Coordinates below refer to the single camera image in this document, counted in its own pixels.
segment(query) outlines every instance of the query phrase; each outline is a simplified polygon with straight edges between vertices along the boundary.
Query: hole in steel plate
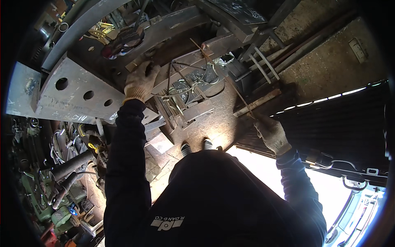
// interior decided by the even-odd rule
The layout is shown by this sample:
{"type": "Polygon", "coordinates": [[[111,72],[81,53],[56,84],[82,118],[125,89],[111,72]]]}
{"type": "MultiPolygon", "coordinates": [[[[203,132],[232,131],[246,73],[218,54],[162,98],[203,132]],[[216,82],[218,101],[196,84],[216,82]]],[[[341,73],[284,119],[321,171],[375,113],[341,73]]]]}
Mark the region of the hole in steel plate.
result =
{"type": "Polygon", "coordinates": [[[88,92],[86,92],[85,94],[84,94],[84,100],[89,100],[89,99],[92,99],[92,97],[95,95],[95,93],[92,91],[92,90],[90,90],[90,91],[88,91],[88,92]]]}
{"type": "Polygon", "coordinates": [[[69,81],[67,78],[60,78],[56,83],[55,87],[58,91],[66,89],[66,87],[69,85],[69,81]]]}
{"type": "Polygon", "coordinates": [[[106,102],[104,102],[104,106],[109,106],[113,103],[113,100],[107,100],[106,102]]]}

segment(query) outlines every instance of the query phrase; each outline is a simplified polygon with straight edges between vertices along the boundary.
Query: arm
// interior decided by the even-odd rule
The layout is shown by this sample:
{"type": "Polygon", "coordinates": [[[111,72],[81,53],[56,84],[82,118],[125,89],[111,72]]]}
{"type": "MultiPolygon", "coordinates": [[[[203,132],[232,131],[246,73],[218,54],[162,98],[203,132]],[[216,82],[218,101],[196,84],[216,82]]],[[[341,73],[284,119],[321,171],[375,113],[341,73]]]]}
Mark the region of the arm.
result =
{"type": "Polygon", "coordinates": [[[125,246],[151,207],[151,190],[145,177],[145,128],[141,123],[144,99],[151,93],[160,66],[142,63],[128,75],[124,105],[118,111],[105,176],[104,212],[106,246],[125,246]]]}
{"type": "Polygon", "coordinates": [[[280,122],[262,115],[258,115],[258,119],[254,126],[265,145],[276,154],[285,200],[299,216],[298,224],[305,226],[295,229],[299,232],[299,239],[306,242],[311,239],[314,246],[322,246],[326,237],[322,204],[318,202],[318,193],[305,172],[297,150],[288,143],[280,122]]]}
{"type": "Polygon", "coordinates": [[[312,234],[316,246],[322,246],[326,238],[326,221],[318,193],[305,172],[305,166],[296,149],[276,157],[277,169],[281,171],[285,200],[300,216],[312,234]]]}

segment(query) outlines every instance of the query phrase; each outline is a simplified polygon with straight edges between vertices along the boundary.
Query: yellow clamp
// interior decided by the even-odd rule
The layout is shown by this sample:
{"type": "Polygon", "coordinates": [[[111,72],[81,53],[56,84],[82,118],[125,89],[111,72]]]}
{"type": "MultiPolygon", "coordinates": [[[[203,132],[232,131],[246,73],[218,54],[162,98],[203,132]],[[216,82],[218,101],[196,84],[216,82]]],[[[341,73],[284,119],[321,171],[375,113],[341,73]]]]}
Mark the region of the yellow clamp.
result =
{"type": "Polygon", "coordinates": [[[96,147],[93,143],[88,143],[88,147],[93,148],[95,150],[95,153],[99,153],[99,145],[96,144],[96,147]]]}

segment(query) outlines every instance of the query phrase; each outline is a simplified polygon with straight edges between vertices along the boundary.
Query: welding rod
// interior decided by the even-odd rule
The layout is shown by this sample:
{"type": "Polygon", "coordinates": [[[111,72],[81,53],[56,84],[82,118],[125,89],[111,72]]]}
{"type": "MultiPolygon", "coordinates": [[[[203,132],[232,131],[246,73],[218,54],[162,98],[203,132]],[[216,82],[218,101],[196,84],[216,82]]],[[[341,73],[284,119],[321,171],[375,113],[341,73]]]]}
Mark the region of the welding rod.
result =
{"type": "MultiPolygon", "coordinates": [[[[201,50],[201,52],[203,53],[203,55],[204,55],[205,57],[207,57],[207,58],[210,60],[210,62],[212,62],[212,64],[213,64],[214,66],[216,66],[216,64],[214,63],[214,61],[213,61],[209,56],[207,56],[207,54],[204,52],[204,50],[203,50],[193,39],[191,39],[191,38],[189,38],[189,39],[190,39],[190,40],[201,50]]],[[[254,115],[254,114],[252,113],[252,111],[251,111],[250,106],[249,106],[249,105],[247,104],[247,102],[243,99],[243,97],[241,96],[241,94],[239,93],[239,91],[236,89],[236,87],[235,87],[231,82],[228,81],[228,78],[224,75],[224,73],[222,72],[222,70],[218,69],[218,71],[219,71],[219,73],[221,73],[221,75],[224,77],[224,79],[228,82],[228,84],[232,85],[233,89],[236,91],[237,95],[240,97],[241,101],[243,101],[243,103],[244,103],[245,106],[247,107],[248,111],[250,112],[251,117],[252,117],[253,119],[256,119],[255,115],[254,115]]]]}

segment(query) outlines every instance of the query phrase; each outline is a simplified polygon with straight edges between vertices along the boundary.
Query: white knit glove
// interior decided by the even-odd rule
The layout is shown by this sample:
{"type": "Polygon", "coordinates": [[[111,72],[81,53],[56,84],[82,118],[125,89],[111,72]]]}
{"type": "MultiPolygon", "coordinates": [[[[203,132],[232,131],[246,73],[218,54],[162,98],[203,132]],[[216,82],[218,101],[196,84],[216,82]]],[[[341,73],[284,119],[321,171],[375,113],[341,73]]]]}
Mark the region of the white knit glove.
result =
{"type": "Polygon", "coordinates": [[[151,63],[151,61],[143,62],[135,71],[128,75],[124,88],[126,96],[124,103],[132,99],[145,102],[145,99],[154,88],[155,79],[160,70],[159,65],[152,66],[151,63]]]}
{"type": "Polygon", "coordinates": [[[263,139],[265,145],[276,155],[282,155],[292,148],[285,137],[284,129],[280,122],[268,116],[259,115],[254,123],[259,138],[263,139]]]}

